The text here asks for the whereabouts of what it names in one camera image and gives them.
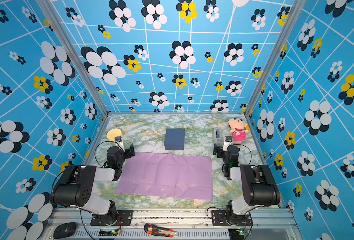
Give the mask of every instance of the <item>purple sheet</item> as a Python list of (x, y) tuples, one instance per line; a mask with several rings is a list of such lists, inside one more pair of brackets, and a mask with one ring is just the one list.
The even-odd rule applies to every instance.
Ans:
[(116, 193), (213, 201), (211, 159), (136, 152), (126, 160)]

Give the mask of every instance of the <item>blue wall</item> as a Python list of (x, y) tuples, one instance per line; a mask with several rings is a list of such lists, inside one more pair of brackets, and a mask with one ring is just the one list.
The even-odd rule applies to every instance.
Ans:
[(354, 1), (328, 2), (306, 2), (250, 119), (303, 238), (354, 239)]
[[(94, 100), (35, 1), (0, 3), (0, 15), (0, 239), (6, 239), (11, 212), (50, 192), (69, 161), (82, 163), (103, 116), (99, 109), (94, 120), (85, 115), (85, 104)], [(42, 60), (41, 45), (51, 53), (56, 47), (61, 59)], [(43, 70), (53, 63), (57, 79)], [(37, 221), (35, 214), (30, 223)]]
[[(64, 0), (52, 4), (82, 62), (87, 62), (108, 110), (240, 112), (261, 74), (255, 72), (263, 71), (290, 16), (293, 0)], [(178, 11), (186, 8), (187, 17), (185, 11)], [(110, 63), (96, 54), (93, 58), (93, 51), (107, 51), (104, 47), (114, 55), (107, 58)], [(215, 100), (220, 103), (211, 108)]]

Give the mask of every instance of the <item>plush toy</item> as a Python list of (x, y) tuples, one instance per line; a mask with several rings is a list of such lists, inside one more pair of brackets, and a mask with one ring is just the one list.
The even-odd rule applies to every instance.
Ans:
[(249, 132), (248, 129), (245, 129), (248, 124), (239, 118), (229, 119), (229, 127), (231, 128), (230, 132), (233, 133), (233, 139), (235, 141), (243, 141), (247, 138), (246, 133)]

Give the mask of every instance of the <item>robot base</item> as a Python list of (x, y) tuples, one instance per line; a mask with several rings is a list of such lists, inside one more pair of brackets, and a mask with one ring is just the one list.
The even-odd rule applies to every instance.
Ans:
[(212, 210), (212, 224), (218, 226), (253, 226), (250, 213), (247, 215), (237, 215), (232, 210), (232, 200), (228, 202), (226, 210)]
[(111, 205), (107, 214), (98, 215), (93, 214), (92, 221), (90, 222), (91, 226), (130, 226), (132, 222), (133, 210), (116, 210), (116, 205), (111, 201)]

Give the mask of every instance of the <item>table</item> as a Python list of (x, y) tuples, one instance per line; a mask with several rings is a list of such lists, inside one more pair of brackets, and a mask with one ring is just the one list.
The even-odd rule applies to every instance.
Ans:
[[(105, 199), (113, 200), (117, 208), (224, 208), (229, 200), (236, 199), (242, 194), (242, 186), (238, 181), (227, 180), (221, 171), (222, 159), (213, 155), (212, 132), (214, 127), (221, 129), (223, 134), (231, 136), (228, 120), (230, 118), (245, 119), (243, 113), (238, 114), (111, 114), (104, 136), (101, 140), (108, 141), (106, 133), (113, 129), (122, 130), (125, 148), (134, 145), (136, 152), (170, 153), (189, 156), (208, 156), (212, 159), (213, 201), (199, 199), (181, 199), (172, 197), (142, 196), (132, 194), (116, 194), (118, 181), (95, 183), (93, 192)], [(185, 129), (184, 150), (165, 150), (164, 138), (167, 128)], [(251, 164), (263, 164), (256, 145), (250, 133), (242, 141), (252, 153)], [(96, 156), (103, 164), (106, 161), (106, 152), (113, 146), (111, 142), (101, 144)], [(249, 150), (240, 147), (239, 162), (248, 164)]]

